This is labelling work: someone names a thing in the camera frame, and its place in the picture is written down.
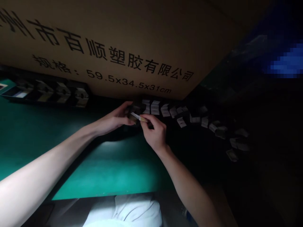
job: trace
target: white paper slip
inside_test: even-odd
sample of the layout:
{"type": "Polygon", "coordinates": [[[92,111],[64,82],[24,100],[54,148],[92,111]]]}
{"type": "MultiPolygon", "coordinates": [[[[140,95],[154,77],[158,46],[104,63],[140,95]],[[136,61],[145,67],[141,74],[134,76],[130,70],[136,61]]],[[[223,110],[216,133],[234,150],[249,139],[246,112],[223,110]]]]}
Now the white paper slip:
{"type": "Polygon", "coordinates": [[[201,119],[201,126],[204,128],[208,128],[208,117],[203,117],[201,119]]]}
{"type": "Polygon", "coordinates": [[[151,106],[159,106],[159,103],[160,103],[160,101],[154,100],[154,101],[151,103],[151,106]]]}
{"type": "Polygon", "coordinates": [[[213,123],[211,123],[208,127],[212,132],[215,132],[217,130],[217,126],[215,126],[213,123]]]}
{"type": "Polygon", "coordinates": [[[69,99],[70,96],[71,96],[71,95],[62,95],[62,96],[58,99],[57,103],[65,103],[65,102],[69,99]]]}
{"type": "Polygon", "coordinates": [[[212,132],[215,132],[217,130],[217,125],[220,124],[220,121],[213,121],[209,126],[208,128],[212,131],[212,132]]]}
{"type": "Polygon", "coordinates": [[[24,98],[30,92],[31,92],[30,90],[20,91],[17,94],[15,94],[14,97],[16,97],[16,98],[24,98]]]}
{"type": "Polygon", "coordinates": [[[144,110],[143,112],[144,114],[150,114],[151,113],[151,110],[149,108],[149,104],[146,105],[146,109],[144,110]]]}
{"type": "Polygon", "coordinates": [[[164,105],[161,107],[161,109],[162,109],[162,108],[168,108],[168,105],[169,105],[168,103],[167,103],[167,104],[164,104],[164,105]]]}
{"type": "Polygon", "coordinates": [[[161,113],[163,115],[163,117],[169,117],[170,116],[170,113],[168,111],[168,105],[169,104],[164,104],[162,107],[161,107],[161,113]]]}
{"type": "Polygon", "coordinates": [[[219,126],[217,129],[227,131],[228,128],[226,126],[219,126]]]}
{"type": "Polygon", "coordinates": [[[66,87],[67,88],[67,86],[65,86],[64,83],[57,82],[57,84],[59,84],[60,87],[66,87]]]}
{"type": "Polygon", "coordinates": [[[170,113],[168,110],[161,110],[163,117],[170,117],[170,113]]]}
{"type": "Polygon", "coordinates": [[[182,112],[183,112],[182,107],[177,108],[177,113],[178,113],[178,114],[180,114],[180,113],[182,113],[182,112]]]}
{"type": "Polygon", "coordinates": [[[186,126],[185,121],[183,120],[183,117],[180,117],[177,119],[178,124],[180,125],[181,128],[186,126]]]}
{"type": "Polygon", "coordinates": [[[175,116],[178,114],[177,111],[176,111],[176,107],[172,107],[172,108],[169,110],[169,113],[171,114],[171,117],[172,117],[172,118],[175,118],[175,116]]]}
{"type": "Polygon", "coordinates": [[[182,110],[183,110],[183,112],[188,111],[186,106],[182,107],[182,110]]]}
{"type": "Polygon", "coordinates": [[[199,123],[200,122],[200,117],[192,117],[191,114],[189,114],[189,119],[190,119],[190,123],[199,123]]]}
{"type": "Polygon", "coordinates": [[[160,112],[159,112],[159,110],[152,109],[151,114],[152,115],[160,115],[160,112]]]}
{"type": "Polygon", "coordinates": [[[144,114],[150,114],[151,113],[151,109],[150,109],[150,104],[149,104],[149,100],[147,99],[142,99],[142,103],[146,105],[146,108],[144,110],[144,114]]]}

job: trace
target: green work surface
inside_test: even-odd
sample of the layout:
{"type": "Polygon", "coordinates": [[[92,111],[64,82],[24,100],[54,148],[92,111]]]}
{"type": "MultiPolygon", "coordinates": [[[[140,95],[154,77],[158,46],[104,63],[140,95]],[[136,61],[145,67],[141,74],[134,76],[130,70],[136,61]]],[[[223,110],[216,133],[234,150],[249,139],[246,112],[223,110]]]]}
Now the green work surface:
{"type": "MultiPolygon", "coordinates": [[[[85,110],[11,103],[0,97],[0,180],[123,102],[101,100],[97,109],[85,110]]],[[[172,187],[165,167],[142,131],[123,126],[94,140],[64,174],[50,197],[58,200],[120,195],[172,187]]]]}
{"type": "MultiPolygon", "coordinates": [[[[122,103],[100,97],[90,100],[86,109],[73,109],[12,103],[0,97],[0,180],[122,103]]],[[[168,125],[167,143],[200,183],[220,181],[228,174],[231,162],[225,154],[230,149],[227,140],[200,125],[181,129],[175,119],[162,120],[168,125]]],[[[145,141],[142,129],[122,126],[95,139],[63,175],[49,199],[166,189],[173,189],[172,181],[145,141]]]]}

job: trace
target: white label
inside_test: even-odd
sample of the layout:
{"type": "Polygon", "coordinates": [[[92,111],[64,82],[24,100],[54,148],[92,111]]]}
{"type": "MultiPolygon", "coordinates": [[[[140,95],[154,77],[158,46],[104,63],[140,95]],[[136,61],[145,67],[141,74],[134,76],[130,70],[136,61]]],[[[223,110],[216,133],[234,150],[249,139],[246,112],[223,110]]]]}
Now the white label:
{"type": "Polygon", "coordinates": [[[154,100],[151,104],[152,104],[152,105],[159,105],[159,103],[160,103],[160,101],[154,100]]]}
{"type": "Polygon", "coordinates": [[[66,87],[67,88],[67,86],[65,86],[64,83],[57,82],[57,84],[59,84],[60,87],[66,87]]]}
{"type": "Polygon", "coordinates": [[[200,117],[192,117],[191,114],[189,114],[189,119],[191,123],[199,123],[200,122],[200,117]]]}
{"type": "Polygon", "coordinates": [[[65,102],[69,99],[69,97],[70,97],[70,95],[62,95],[62,96],[58,99],[57,103],[65,103],[65,102]]]}
{"type": "Polygon", "coordinates": [[[183,120],[183,117],[180,117],[177,119],[178,124],[180,125],[181,128],[186,126],[185,121],[183,120]]]}
{"type": "Polygon", "coordinates": [[[152,115],[160,115],[159,103],[160,103],[160,101],[153,101],[152,102],[152,104],[151,104],[151,114],[152,115]]]}
{"type": "Polygon", "coordinates": [[[226,126],[220,126],[220,127],[218,127],[218,129],[219,130],[223,130],[223,131],[227,131],[228,130],[228,128],[226,126]]]}
{"type": "Polygon", "coordinates": [[[161,109],[161,113],[163,115],[163,117],[170,117],[170,113],[168,111],[168,109],[161,109]]]}
{"type": "Polygon", "coordinates": [[[215,126],[213,123],[211,123],[208,127],[212,132],[215,132],[217,130],[217,126],[215,126]]]}
{"type": "Polygon", "coordinates": [[[180,113],[182,113],[182,112],[183,112],[182,107],[177,108],[177,113],[178,113],[178,114],[180,114],[180,113]]]}
{"type": "Polygon", "coordinates": [[[160,112],[159,112],[159,110],[151,109],[151,114],[152,115],[160,115],[160,112]]]}
{"type": "Polygon", "coordinates": [[[77,88],[77,90],[86,92],[86,90],[83,88],[77,88]]]}
{"type": "Polygon", "coordinates": [[[182,107],[182,110],[183,110],[183,112],[188,111],[186,106],[182,107]]]}
{"type": "Polygon", "coordinates": [[[36,80],[36,81],[39,82],[39,83],[42,83],[42,84],[46,84],[42,80],[36,80]]]}
{"type": "Polygon", "coordinates": [[[29,91],[20,91],[19,93],[17,93],[16,95],[14,95],[14,97],[16,97],[16,98],[24,98],[28,93],[29,93],[29,91]]]}
{"type": "Polygon", "coordinates": [[[168,111],[168,105],[169,104],[164,104],[162,107],[161,107],[161,113],[163,115],[163,117],[169,117],[170,116],[170,113],[168,111]]]}
{"type": "Polygon", "coordinates": [[[201,126],[204,127],[204,128],[208,127],[208,117],[203,117],[201,119],[201,126]]]}
{"type": "Polygon", "coordinates": [[[151,109],[150,109],[150,105],[149,105],[149,100],[146,103],[144,103],[144,102],[142,102],[142,103],[146,105],[146,109],[144,110],[143,113],[144,114],[150,114],[151,113],[151,109]]]}
{"type": "Polygon", "coordinates": [[[169,112],[170,112],[172,118],[175,118],[175,116],[178,114],[177,111],[176,111],[176,107],[172,107],[169,110],[169,112]]]}

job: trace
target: small white tag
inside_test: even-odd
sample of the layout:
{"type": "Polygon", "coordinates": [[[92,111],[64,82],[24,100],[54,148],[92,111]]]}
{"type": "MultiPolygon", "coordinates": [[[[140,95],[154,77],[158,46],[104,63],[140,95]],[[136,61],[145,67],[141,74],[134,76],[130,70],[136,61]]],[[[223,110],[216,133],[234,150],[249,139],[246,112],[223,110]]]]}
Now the small white tag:
{"type": "Polygon", "coordinates": [[[213,123],[211,123],[208,127],[212,132],[215,132],[217,130],[217,126],[215,126],[213,123]]]}
{"type": "Polygon", "coordinates": [[[201,119],[201,126],[204,128],[208,128],[208,117],[203,117],[201,119]]]}
{"type": "Polygon", "coordinates": [[[160,115],[160,112],[159,112],[159,110],[152,109],[152,110],[151,110],[151,114],[152,114],[152,115],[160,115]]]}
{"type": "Polygon", "coordinates": [[[176,111],[176,107],[172,107],[172,108],[169,110],[169,113],[171,114],[171,117],[172,117],[172,118],[175,118],[175,116],[178,114],[177,111],[176,111]]]}
{"type": "Polygon", "coordinates": [[[186,106],[182,107],[182,110],[183,110],[183,112],[188,111],[186,106]]]}
{"type": "Polygon", "coordinates": [[[79,90],[79,91],[85,91],[86,92],[86,90],[83,89],[83,88],[77,88],[77,90],[79,90]]]}
{"type": "Polygon", "coordinates": [[[14,95],[14,97],[16,97],[16,98],[24,98],[28,93],[29,93],[29,91],[20,91],[19,93],[17,93],[16,95],[14,95]]]}
{"type": "Polygon", "coordinates": [[[169,104],[164,104],[162,107],[161,107],[161,113],[163,115],[163,117],[169,117],[170,116],[170,113],[168,111],[168,105],[169,104]]]}
{"type": "Polygon", "coordinates": [[[159,103],[160,103],[160,101],[154,100],[151,104],[152,104],[152,105],[159,105],[159,103]]]}
{"type": "Polygon", "coordinates": [[[182,107],[177,108],[177,113],[178,113],[178,114],[180,114],[180,113],[182,113],[182,112],[183,112],[182,107]]]}
{"type": "Polygon", "coordinates": [[[199,123],[200,122],[200,117],[192,117],[191,114],[189,114],[189,119],[190,119],[190,123],[199,123]]]}
{"type": "Polygon", "coordinates": [[[223,131],[227,131],[228,128],[226,126],[219,126],[218,129],[223,130],[223,131]]]}
{"type": "Polygon", "coordinates": [[[70,94],[69,94],[69,95],[62,95],[62,96],[58,99],[57,103],[65,103],[65,102],[69,99],[70,96],[71,96],[70,94]]]}
{"type": "Polygon", "coordinates": [[[59,84],[60,87],[66,87],[67,88],[67,86],[65,86],[64,83],[57,82],[57,84],[59,84]]]}
{"type": "Polygon", "coordinates": [[[180,125],[181,128],[186,126],[185,121],[183,120],[183,117],[180,117],[177,119],[178,124],[180,125]]]}

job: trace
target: brown cardboard box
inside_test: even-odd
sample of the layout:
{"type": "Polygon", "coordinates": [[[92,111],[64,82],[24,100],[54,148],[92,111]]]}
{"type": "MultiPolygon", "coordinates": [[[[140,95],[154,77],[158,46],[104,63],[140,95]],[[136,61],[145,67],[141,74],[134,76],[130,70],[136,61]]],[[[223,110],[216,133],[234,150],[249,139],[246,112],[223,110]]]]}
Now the brown cardboard box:
{"type": "Polygon", "coordinates": [[[114,98],[183,99],[243,35],[204,1],[0,2],[1,64],[114,98]]]}

